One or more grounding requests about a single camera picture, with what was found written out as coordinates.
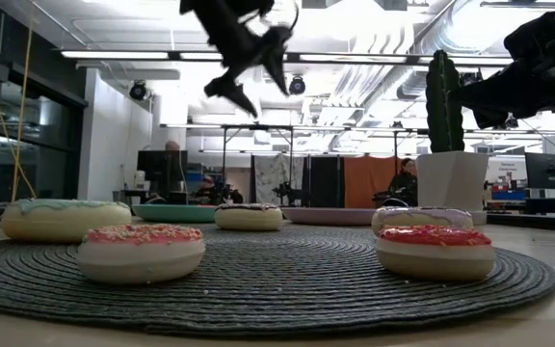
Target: donut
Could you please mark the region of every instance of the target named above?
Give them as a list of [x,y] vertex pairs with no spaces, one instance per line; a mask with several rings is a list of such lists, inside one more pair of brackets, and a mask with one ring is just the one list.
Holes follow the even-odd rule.
[[493,269],[491,241],[474,229],[439,226],[386,227],[378,233],[382,266],[424,280],[484,280]]
[[1,222],[13,240],[80,243],[89,229],[132,223],[132,213],[121,202],[26,199],[9,204]]
[[269,203],[222,204],[214,218],[216,225],[226,230],[275,231],[282,222],[279,207]]
[[455,208],[381,207],[372,217],[374,232],[385,226],[424,225],[473,228],[470,213]]
[[200,230],[173,225],[100,227],[78,247],[76,263],[90,280],[143,284],[184,277],[204,255]]

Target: pink frosted donut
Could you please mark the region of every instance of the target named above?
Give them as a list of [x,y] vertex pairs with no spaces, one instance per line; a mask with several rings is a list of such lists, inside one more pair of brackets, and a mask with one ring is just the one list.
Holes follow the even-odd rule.
[[173,225],[90,230],[76,262],[90,280],[135,284],[173,280],[194,271],[204,255],[202,232]]
[[491,241],[474,229],[439,226],[386,227],[377,234],[382,266],[427,280],[482,280],[493,269]]

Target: yellow cord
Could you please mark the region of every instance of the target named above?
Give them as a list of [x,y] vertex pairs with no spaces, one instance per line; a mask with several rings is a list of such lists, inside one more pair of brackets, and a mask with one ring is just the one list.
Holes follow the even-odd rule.
[[[6,121],[4,120],[4,115],[1,112],[1,107],[0,107],[0,122],[1,122],[1,126],[3,127],[4,130],[4,135],[6,136],[6,139],[8,140],[8,147],[10,148],[10,152],[12,153],[12,156],[14,157],[14,164],[16,164],[18,162],[18,157],[16,156],[16,153],[14,152],[14,148],[12,147],[12,142],[10,142],[10,135],[8,134],[8,128],[6,125]],[[32,197],[36,197],[36,193],[34,192],[34,188],[31,186],[31,183],[29,182],[29,179],[27,179],[27,176],[25,175],[25,171],[23,170],[23,168],[18,165],[18,167],[20,168],[20,175],[22,176],[23,180],[25,181],[25,183],[27,184],[27,186],[29,187],[29,191],[31,192]]]
[[14,186],[12,188],[12,202],[16,201],[16,190],[18,189],[18,169],[20,168],[20,137],[23,132],[23,117],[25,116],[25,94],[27,93],[27,79],[29,74],[29,61],[31,55],[31,39],[34,33],[34,7],[31,7],[29,21],[29,37],[27,38],[27,52],[25,53],[25,73],[23,75],[23,91],[20,99],[20,116],[18,120],[18,132],[16,133],[16,158],[14,162]]

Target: security camera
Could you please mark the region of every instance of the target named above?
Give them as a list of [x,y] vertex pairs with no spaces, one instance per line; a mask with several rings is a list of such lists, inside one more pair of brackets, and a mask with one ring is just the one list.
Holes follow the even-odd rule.
[[301,95],[305,93],[305,82],[302,76],[295,76],[293,80],[290,81],[290,87],[288,87],[288,92],[291,95]]
[[138,101],[149,99],[151,90],[147,87],[146,81],[134,81],[134,86],[130,89],[130,97]]

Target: round woven rug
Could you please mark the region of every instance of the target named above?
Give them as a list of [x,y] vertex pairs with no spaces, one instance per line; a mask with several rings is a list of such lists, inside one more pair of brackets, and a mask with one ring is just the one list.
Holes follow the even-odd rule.
[[420,327],[517,307],[555,291],[555,272],[498,250],[487,280],[406,280],[378,263],[367,229],[203,228],[190,276],[143,286],[85,280],[76,246],[0,242],[0,311],[152,334],[289,336]]

